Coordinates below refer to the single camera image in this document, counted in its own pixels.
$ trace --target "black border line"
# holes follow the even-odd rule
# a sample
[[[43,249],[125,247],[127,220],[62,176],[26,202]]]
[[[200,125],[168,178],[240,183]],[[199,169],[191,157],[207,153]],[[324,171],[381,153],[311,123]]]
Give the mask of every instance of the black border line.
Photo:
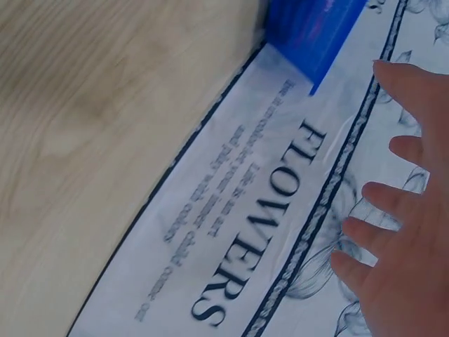
[[[380,58],[383,60],[391,60],[391,56],[394,52],[394,47],[396,45],[398,33],[401,28],[402,19],[406,11],[407,4],[408,0],[398,1],[398,6],[396,7],[393,16],[393,21],[389,29],[387,40],[381,53]],[[278,277],[273,282],[250,323],[241,335],[242,337],[260,337],[267,327],[270,319],[274,316],[274,313],[276,312],[283,297],[286,295],[286,292],[289,286],[292,284],[295,275],[298,273],[301,264],[304,262],[304,259],[309,252],[316,235],[321,229],[330,205],[332,204],[332,201],[341,186],[344,173],[347,170],[356,146],[363,134],[366,124],[368,123],[379,92],[380,85],[373,76],[371,78],[370,85],[368,86],[368,90],[366,91],[365,98],[361,103],[357,117],[355,118],[354,123],[352,124],[351,129],[348,132],[348,136],[340,149],[337,159],[335,160],[332,171],[330,172],[325,184],[323,185],[320,195],[316,200],[316,203],[311,210],[311,213],[309,214],[304,227],[301,229],[301,232],[292,247],[286,263],[282,267],[282,270],[280,271]],[[346,156],[346,158],[343,159],[344,164],[339,165],[339,161],[341,161],[343,155]],[[329,185],[331,186],[331,192],[326,198],[324,197],[324,194]],[[312,220],[316,220],[316,227],[311,227]],[[309,238],[304,238],[304,234],[306,233],[309,235]]]
[[[218,99],[215,101],[214,105],[209,109],[208,113],[206,114],[206,116],[203,118],[203,120],[201,121],[201,123],[199,124],[199,127],[197,127],[196,129],[194,129],[194,132],[190,135],[189,139],[187,140],[187,142],[185,143],[185,145],[182,147],[182,149],[179,151],[179,153],[177,154],[177,156],[174,158],[174,160],[172,161],[172,164],[166,169],[166,171],[163,173],[163,175],[161,176],[159,182],[156,184],[156,186],[154,187],[154,189],[152,190],[152,192],[150,193],[150,195],[148,196],[147,201],[145,202],[145,204],[141,207],[141,209],[139,210],[138,214],[135,216],[133,222],[130,224],[130,226],[128,227],[128,229],[126,230],[125,234],[122,236],[119,244],[117,245],[117,247],[115,248],[114,252],[112,253],[111,257],[109,258],[109,260],[107,261],[105,267],[103,268],[102,272],[100,273],[100,275],[98,276],[97,280],[95,281],[91,291],[89,292],[89,294],[87,295],[87,298],[85,299],[83,305],[81,306],[81,309],[78,311],[78,314],[76,315],[72,325],[70,326],[69,331],[66,334],[66,337],[70,337],[70,333],[72,332],[76,322],[78,321],[79,316],[81,315],[81,313],[83,312],[83,309],[85,308],[85,306],[87,305],[87,303],[89,302],[89,299],[91,298],[93,292],[95,291],[95,289],[97,288],[97,285],[100,283],[100,280],[103,277],[103,274],[106,272],[107,268],[109,267],[109,265],[111,264],[112,260],[114,259],[115,255],[118,253],[119,249],[121,248],[121,245],[125,242],[126,238],[128,237],[129,233],[131,233],[131,230],[133,230],[135,224],[139,221],[140,217],[142,216],[142,214],[145,212],[145,210],[147,209],[148,205],[150,204],[150,202],[153,200],[153,198],[156,196],[156,194],[159,192],[159,190],[162,188],[163,184],[165,183],[165,181],[167,180],[167,178],[169,177],[169,175],[173,172],[173,170],[175,169],[175,167],[178,165],[178,163],[180,162],[181,158],[184,156],[184,154],[187,152],[187,150],[190,148],[190,145],[192,145],[192,143],[195,141],[196,137],[198,137],[198,135],[200,134],[200,132],[202,132],[202,130],[204,129],[204,127],[206,126],[206,124],[210,121],[210,119],[212,118],[212,116],[215,114],[215,112],[217,111],[218,107],[221,105],[222,101],[227,97],[227,95],[229,94],[229,92],[233,89],[233,87],[235,86],[235,84],[237,83],[237,81],[241,78],[241,76],[245,73],[245,71],[248,69],[248,67],[250,66],[250,64],[254,61],[254,59],[259,55],[260,51],[263,49],[263,47],[267,44],[266,41],[262,41],[259,46],[253,51],[253,53],[250,55],[250,57],[247,59],[247,61],[244,63],[243,66],[241,66],[239,68],[239,71],[236,73],[236,75],[234,76],[234,78],[231,80],[231,82],[229,83],[229,85],[226,87],[225,90],[223,90],[223,92],[221,93],[221,95],[218,96]]]

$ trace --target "blue plastic box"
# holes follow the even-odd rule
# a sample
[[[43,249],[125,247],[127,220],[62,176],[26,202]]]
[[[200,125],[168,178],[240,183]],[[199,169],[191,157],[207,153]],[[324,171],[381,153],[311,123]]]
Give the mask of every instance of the blue plastic box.
[[[313,83],[315,94],[366,0],[272,0],[267,42]]]

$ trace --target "white paper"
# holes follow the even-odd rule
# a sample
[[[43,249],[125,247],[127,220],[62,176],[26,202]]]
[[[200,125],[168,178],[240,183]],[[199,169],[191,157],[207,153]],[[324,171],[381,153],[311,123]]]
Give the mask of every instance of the white paper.
[[[364,183],[421,192],[427,179],[388,151],[420,130],[372,60],[445,72],[447,7],[371,1],[314,97],[264,46],[150,196],[69,337],[369,336],[330,252],[374,262],[341,233],[348,214],[398,227],[361,198]]]

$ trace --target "finger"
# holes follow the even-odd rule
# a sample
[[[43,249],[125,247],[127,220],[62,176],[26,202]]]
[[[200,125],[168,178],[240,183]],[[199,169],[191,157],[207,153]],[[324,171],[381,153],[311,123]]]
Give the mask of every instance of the finger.
[[[371,267],[358,262],[342,251],[332,252],[330,266],[334,273],[360,297],[360,292],[366,277],[371,271]]]
[[[424,163],[424,148],[421,137],[394,137],[390,141],[389,148],[396,156],[427,169]]]
[[[360,247],[378,258],[396,234],[392,230],[373,226],[355,218],[348,218],[343,222],[343,232]]]
[[[362,195],[374,207],[403,223],[419,206],[420,195],[379,183],[363,186]]]
[[[422,122],[430,110],[445,99],[448,85],[441,81],[443,75],[427,72],[414,65],[374,62],[374,74],[380,86],[402,107]]]

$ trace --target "wooden table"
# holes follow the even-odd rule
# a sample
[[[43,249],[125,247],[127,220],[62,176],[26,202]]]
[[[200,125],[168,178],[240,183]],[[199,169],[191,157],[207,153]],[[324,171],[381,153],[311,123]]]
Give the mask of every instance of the wooden table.
[[[260,0],[0,0],[0,336],[63,337]]]

